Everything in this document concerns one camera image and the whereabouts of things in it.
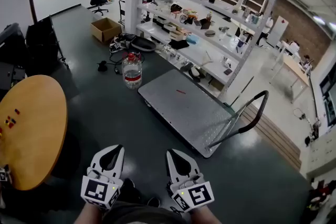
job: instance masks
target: light floor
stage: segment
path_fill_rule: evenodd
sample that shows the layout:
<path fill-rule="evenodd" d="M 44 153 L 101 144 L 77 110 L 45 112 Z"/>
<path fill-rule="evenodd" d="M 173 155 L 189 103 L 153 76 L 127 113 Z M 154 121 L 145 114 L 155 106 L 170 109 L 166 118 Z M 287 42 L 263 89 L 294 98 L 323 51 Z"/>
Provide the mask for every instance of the light floor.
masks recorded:
<path fill-rule="evenodd" d="M 107 8 L 109 12 L 105 12 L 102 17 L 109 17 L 117 22 L 120 19 L 118 1 L 119 0 L 113 0 L 111 4 L 105 5 L 104 8 Z M 294 86 L 293 92 L 290 89 L 290 85 L 293 84 L 296 76 L 283 68 L 273 80 L 272 84 L 270 84 L 269 80 L 280 68 L 280 65 L 276 66 L 274 70 L 271 70 L 276 58 L 274 49 L 272 47 L 268 48 L 264 40 L 260 43 L 264 44 L 264 46 L 261 48 L 255 47 L 253 49 L 240 73 L 228 88 L 222 101 L 231 104 L 249 79 L 254 76 L 253 81 L 235 102 L 233 108 L 239 108 L 259 92 L 268 90 L 269 98 L 264 114 L 300 148 L 300 159 L 302 161 L 300 172 L 306 177 L 308 151 L 304 144 L 304 139 L 310 132 L 310 126 L 307 121 L 299 120 L 295 115 L 300 116 L 301 110 L 312 123 L 314 122 L 315 112 L 312 92 L 310 88 L 306 89 L 294 104 L 291 104 L 290 100 L 293 93 L 296 95 L 300 91 L 300 84 L 298 82 Z M 260 104 L 261 100 L 257 100 L 254 103 L 256 107 L 259 107 Z"/>

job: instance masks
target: black cart handle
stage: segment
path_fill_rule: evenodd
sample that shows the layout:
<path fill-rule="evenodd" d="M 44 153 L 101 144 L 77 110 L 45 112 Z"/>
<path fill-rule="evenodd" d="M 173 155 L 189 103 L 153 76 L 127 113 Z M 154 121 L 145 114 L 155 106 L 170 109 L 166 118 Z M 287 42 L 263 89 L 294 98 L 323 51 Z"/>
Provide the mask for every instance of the black cart handle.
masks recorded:
<path fill-rule="evenodd" d="M 262 100 L 262 103 L 261 103 L 261 106 L 258 110 L 258 113 L 256 115 L 256 117 L 246 126 L 238 129 L 238 133 L 241 134 L 241 133 L 245 133 L 247 131 L 249 131 L 250 129 L 252 129 L 254 126 L 256 126 L 256 124 L 258 123 L 258 121 L 260 120 L 261 116 L 262 116 L 262 113 L 264 111 L 264 108 L 266 106 L 266 102 L 267 102 L 267 99 L 268 99 L 268 91 L 262 91 L 260 93 L 258 93 L 256 96 L 254 96 L 253 99 L 251 99 L 247 104 L 246 106 L 250 105 L 253 101 L 259 99 L 260 97 L 264 96 L 263 100 Z"/>

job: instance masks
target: cardboard box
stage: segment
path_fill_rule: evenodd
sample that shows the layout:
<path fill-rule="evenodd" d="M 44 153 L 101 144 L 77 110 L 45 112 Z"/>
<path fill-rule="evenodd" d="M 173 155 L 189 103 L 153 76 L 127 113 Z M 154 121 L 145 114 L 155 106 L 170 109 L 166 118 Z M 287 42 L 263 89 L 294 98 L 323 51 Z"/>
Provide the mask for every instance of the cardboard box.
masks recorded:
<path fill-rule="evenodd" d="M 91 23 L 91 33 L 100 42 L 107 44 L 113 37 L 121 33 L 121 25 L 104 18 Z"/>

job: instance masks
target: concrete floor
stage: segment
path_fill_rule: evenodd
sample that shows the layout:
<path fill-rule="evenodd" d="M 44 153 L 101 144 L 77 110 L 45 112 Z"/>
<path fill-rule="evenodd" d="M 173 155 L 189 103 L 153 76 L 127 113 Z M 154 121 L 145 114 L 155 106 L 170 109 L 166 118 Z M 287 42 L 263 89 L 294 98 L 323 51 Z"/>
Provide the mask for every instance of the concrete floor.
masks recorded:
<path fill-rule="evenodd" d="M 95 16 L 83 7 L 53 18 L 70 70 L 61 66 L 52 76 L 67 98 L 67 135 L 78 141 L 80 152 L 73 154 L 80 155 L 80 163 L 69 179 L 49 179 L 48 184 L 66 190 L 62 210 L 29 212 L 26 222 L 73 223 L 84 205 L 80 187 L 86 168 L 97 151 L 113 144 L 125 147 L 122 178 L 131 177 L 144 200 L 156 195 L 164 208 L 175 206 L 165 190 L 169 178 L 164 163 L 166 150 L 175 148 L 195 158 L 211 182 L 215 202 L 209 207 L 222 223 L 299 222 L 310 189 L 299 173 L 254 130 L 232 137 L 210 159 L 195 154 L 148 109 L 136 91 L 123 85 L 112 68 L 105 73 L 97 71 L 97 62 L 108 60 L 109 53 L 91 36 L 93 20 Z M 172 68 L 159 55 L 146 54 L 143 83 Z"/>
<path fill-rule="evenodd" d="M 198 4 L 188 0 L 176 1 L 181 5 L 188 5 L 188 7 L 190 6 L 195 10 L 199 10 Z M 107 8 L 109 12 L 104 13 L 103 17 L 109 17 L 115 22 L 120 19 L 118 0 L 114 0 L 113 3 L 104 6 L 104 8 Z M 295 117 L 293 111 L 299 108 L 307 115 L 311 122 L 314 122 L 315 112 L 312 91 L 310 88 L 306 89 L 300 98 L 292 104 L 290 100 L 293 94 L 296 95 L 300 91 L 300 85 L 294 87 L 294 93 L 291 91 L 290 85 L 295 81 L 296 77 L 285 69 L 277 75 L 272 85 L 270 85 L 269 80 L 273 77 L 278 68 L 280 68 L 280 65 L 274 70 L 271 70 L 276 58 L 274 49 L 267 45 L 265 40 L 261 40 L 260 44 L 264 44 L 264 46 L 261 48 L 255 47 L 253 49 L 240 73 L 222 98 L 222 101 L 231 104 L 249 79 L 254 76 L 253 81 L 245 90 L 244 94 L 236 101 L 233 108 L 239 108 L 258 92 L 268 90 L 269 99 L 264 114 L 299 147 L 301 150 L 300 159 L 302 161 L 300 172 L 303 177 L 306 177 L 306 171 L 308 170 L 308 151 L 304 144 L 304 139 L 309 134 L 310 127 L 306 121 L 301 121 Z M 296 115 L 300 115 L 300 111 L 297 109 L 295 113 Z"/>

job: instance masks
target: ceiling light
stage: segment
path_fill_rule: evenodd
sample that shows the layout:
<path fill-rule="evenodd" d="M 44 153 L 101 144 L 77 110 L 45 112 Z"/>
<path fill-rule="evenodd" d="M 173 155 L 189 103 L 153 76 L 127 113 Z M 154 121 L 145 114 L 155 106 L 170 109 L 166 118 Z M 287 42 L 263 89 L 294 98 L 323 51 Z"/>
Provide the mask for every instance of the ceiling light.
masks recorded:
<path fill-rule="evenodd" d="M 319 24 L 325 25 L 326 23 L 324 20 L 322 20 L 320 17 L 314 16 L 313 17 L 315 21 L 317 21 Z"/>
<path fill-rule="evenodd" d="M 329 26 L 332 28 L 332 30 L 336 31 L 336 24 L 329 23 Z"/>

